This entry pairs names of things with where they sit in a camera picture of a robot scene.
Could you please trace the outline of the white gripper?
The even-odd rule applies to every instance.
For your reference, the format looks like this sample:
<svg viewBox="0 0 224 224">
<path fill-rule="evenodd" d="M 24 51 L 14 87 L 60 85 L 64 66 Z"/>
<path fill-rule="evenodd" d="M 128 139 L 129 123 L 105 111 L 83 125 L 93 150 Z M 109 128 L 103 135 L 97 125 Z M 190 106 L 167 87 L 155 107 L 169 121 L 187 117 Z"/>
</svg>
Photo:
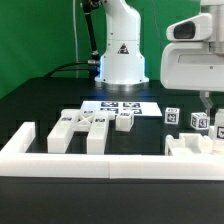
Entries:
<svg viewBox="0 0 224 224">
<path fill-rule="evenodd" d="M 224 56 L 213 54 L 205 42 L 168 44 L 162 54 L 160 81 L 167 89 L 197 90 L 211 114 L 209 91 L 224 91 Z"/>
</svg>

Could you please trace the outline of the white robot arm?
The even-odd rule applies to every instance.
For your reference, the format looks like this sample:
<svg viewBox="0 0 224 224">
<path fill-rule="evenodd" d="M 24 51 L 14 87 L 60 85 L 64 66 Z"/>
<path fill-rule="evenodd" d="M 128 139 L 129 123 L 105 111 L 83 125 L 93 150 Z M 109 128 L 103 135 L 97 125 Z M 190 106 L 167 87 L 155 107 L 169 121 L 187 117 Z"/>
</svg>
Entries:
<svg viewBox="0 0 224 224">
<path fill-rule="evenodd" d="M 167 89 L 196 90 L 206 108 L 206 94 L 224 92 L 224 0 L 199 0 L 198 15 L 169 26 L 170 43 L 161 58 L 160 81 Z M 102 6 L 107 22 L 107 43 L 99 54 L 91 12 Z M 82 0 L 92 56 L 98 61 L 95 84 L 126 91 L 145 86 L 145 59 L 140 53 L 140 14 L 125 0 Z"/>
</svg>

